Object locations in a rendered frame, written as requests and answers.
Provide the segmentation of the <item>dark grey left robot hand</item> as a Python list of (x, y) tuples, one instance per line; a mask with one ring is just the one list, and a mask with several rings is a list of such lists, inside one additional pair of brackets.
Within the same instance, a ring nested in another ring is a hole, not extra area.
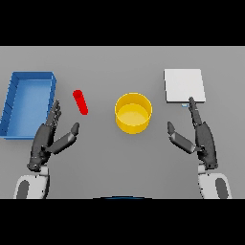
[(59, 100), (56, 100), (46, 122), (40, 125), (35, 133), (30, 160), (27, 164), (27, 168), (30, 171), (39, 172), (41, 167), (48, 163), (52, 154), (57, 155), (77, 140), (78, 122), (72, 126), (68, 133), (55, 141), (56, 128), (60, 116)]

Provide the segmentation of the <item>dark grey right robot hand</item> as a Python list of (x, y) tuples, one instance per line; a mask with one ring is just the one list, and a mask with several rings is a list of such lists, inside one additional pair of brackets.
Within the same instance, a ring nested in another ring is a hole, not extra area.
[(195, 143), (179, 134), (171, 122), (167, 123), (170, 141), (188, 154), (197, 153), (205, 170), (218, 168), (214, 138), (206, 122), (201, 120), (199, 110), (193, 97), (189, 98), (189, 111), (195, 131)]

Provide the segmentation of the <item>red beaker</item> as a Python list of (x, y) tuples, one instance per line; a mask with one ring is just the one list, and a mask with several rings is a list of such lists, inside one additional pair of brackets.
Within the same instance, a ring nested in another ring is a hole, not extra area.
[(87, 115), (88, 114), (88, 107), (86, 104), (86, 100), (83, 96), (83, 93), (81, 90), (75, 90), (73, 92), (73, 97), (76, 101), (76, 104), (78, 106), (79, 112), (81, 115)]

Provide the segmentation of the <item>pale square measuring scale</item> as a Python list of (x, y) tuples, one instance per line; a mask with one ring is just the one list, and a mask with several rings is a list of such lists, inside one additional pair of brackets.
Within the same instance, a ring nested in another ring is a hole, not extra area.
[(206, 101), (200, 69), (165, 69), (164, 82), (168, 103), (187, 104), (190, 97), (198, 103)]

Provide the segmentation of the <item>yellow bowl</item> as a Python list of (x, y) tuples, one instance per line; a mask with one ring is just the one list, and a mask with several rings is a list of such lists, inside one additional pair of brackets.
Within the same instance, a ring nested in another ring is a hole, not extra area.
[(148, 127), (152, 112), (146, 96), (130, 92), (119, 97), (115, 104), (115, 123), (127, 134), (139, 134)]

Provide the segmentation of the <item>blue rectangular tray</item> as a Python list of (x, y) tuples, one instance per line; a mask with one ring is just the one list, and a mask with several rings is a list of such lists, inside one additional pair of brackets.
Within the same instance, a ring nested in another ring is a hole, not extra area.
[(32, 140), (46, 122), (55, 92), (53, 72), (12, 72), (0, 118), (0, 138)]

